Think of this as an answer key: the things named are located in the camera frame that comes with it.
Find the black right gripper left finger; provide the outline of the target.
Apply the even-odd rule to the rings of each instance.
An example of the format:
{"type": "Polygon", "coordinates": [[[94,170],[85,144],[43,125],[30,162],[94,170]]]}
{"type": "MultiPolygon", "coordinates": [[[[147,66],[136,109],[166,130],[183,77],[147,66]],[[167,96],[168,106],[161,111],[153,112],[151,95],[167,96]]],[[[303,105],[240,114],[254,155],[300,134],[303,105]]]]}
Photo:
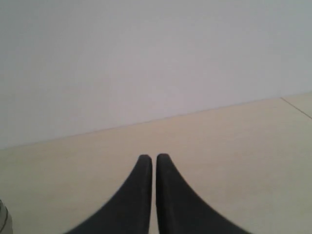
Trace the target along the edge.
{"type": "Polygon", "coordinates": [[[153,165],[140,155],[118,191],[69,234],[147,234],[150,227],[153,165]]]}

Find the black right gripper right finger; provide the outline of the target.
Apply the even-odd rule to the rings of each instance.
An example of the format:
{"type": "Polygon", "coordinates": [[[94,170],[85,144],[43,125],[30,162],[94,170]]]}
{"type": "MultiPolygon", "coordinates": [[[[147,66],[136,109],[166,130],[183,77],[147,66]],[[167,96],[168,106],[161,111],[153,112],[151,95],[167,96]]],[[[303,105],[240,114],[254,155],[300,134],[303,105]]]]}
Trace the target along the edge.
{"type": "Polygon", "coordinates": [[[168,154],[159,154],[156,159],[156,212],[161,234],[248,233],[209,206],[168,154]]]}

